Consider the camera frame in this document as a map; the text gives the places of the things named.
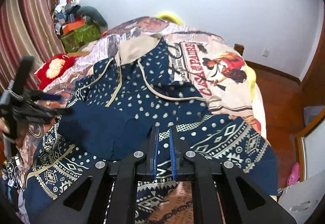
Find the red pillow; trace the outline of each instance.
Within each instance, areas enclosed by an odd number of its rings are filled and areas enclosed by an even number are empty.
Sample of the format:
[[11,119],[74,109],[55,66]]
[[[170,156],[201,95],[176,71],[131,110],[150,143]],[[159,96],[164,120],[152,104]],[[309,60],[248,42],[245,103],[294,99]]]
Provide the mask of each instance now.
[[40,80],[38,87],[43,90],[53,80],[63,75],[63,73],[74,65],[75,57],[69,57],[66,54],[57,54],[50,61],[42,65],[35,76]]

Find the green box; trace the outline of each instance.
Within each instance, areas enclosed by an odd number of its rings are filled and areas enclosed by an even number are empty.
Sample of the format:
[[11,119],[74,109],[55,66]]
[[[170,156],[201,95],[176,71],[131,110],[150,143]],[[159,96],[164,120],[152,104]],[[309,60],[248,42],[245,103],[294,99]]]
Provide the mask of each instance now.
[[61,38],[66,53],[77,52],[86,43],[100,38],[100,31],[96,24],[85,24]]

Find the wall socket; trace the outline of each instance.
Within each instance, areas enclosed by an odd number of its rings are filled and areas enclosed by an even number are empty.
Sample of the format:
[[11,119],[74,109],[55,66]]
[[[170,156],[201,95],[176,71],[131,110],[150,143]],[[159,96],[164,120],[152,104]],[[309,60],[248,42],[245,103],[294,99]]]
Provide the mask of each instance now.
[[269,56],[269,50],[267,50],[266,48],[263,50],[262,56],[264,57],[268,57]]

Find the silver bolt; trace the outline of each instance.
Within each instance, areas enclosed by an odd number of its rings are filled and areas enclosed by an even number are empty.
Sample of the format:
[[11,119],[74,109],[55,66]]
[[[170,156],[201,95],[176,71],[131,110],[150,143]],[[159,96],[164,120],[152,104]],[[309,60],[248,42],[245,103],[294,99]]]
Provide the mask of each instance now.
[[141,152],[141,151],[136,151],[133,155],[134,155],[134,157],[136,157],[136,158],[140,158],[140,157],[143,156],[143,152]]
[[234,167],[234,164],[230,161],[225,161],[224,166],[225,166],[225,168],[232,168],[232,167]]
[[105,166],[105,163],[103,161],[99,161],[95,164],[96,168],[102,169]]
[[187,157],[189,157],[189,158],[192,158],[192,157],[195,156],[195,152],[193,152],[193,151],[187,151],[187,152],[185,153],[185,155],[186,155]]

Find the pink crocs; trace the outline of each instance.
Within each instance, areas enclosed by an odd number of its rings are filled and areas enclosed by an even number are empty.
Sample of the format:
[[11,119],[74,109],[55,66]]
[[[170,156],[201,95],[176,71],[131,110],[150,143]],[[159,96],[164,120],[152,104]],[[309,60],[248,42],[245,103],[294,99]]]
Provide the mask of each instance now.
[[300,178],[300,166],[299,163],[296,163],[291,169],[291,174],[289,175],[287,180],[287,186],[294,185],[296,182],[299,181],[299,178]]

